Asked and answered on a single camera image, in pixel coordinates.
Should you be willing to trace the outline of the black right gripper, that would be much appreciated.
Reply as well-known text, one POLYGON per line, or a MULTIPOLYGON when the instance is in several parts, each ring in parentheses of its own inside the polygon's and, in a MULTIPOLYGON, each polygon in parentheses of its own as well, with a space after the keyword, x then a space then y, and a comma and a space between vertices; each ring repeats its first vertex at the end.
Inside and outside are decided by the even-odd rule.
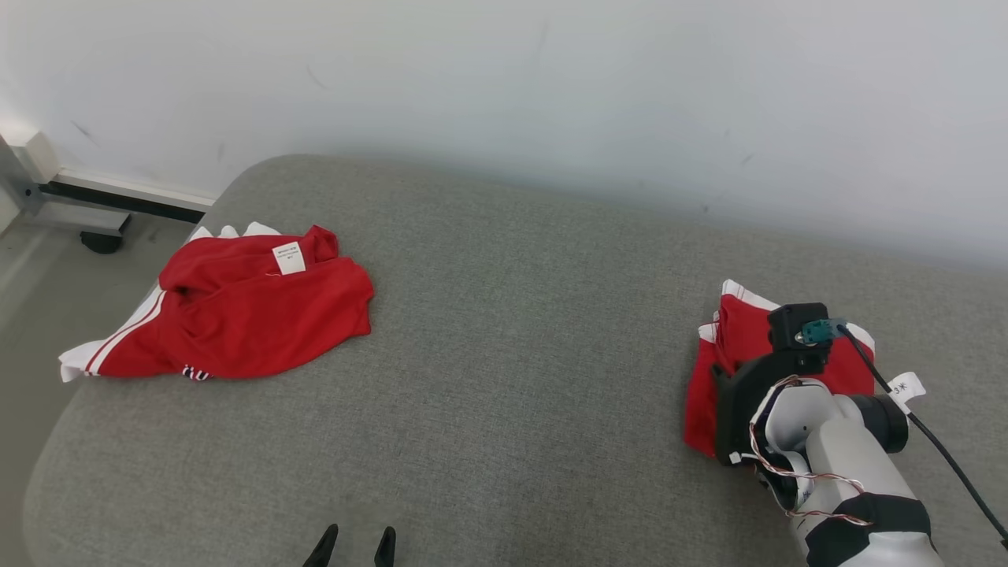
POLYGON ((721 364, 710 366, 715 387, 715 456, 724 466, 730 455, 750 451, 749 423, 779 380, 789 376, 820 376, 828 363, 828 349, 781 350, 754 358, 730 374, 721 364))

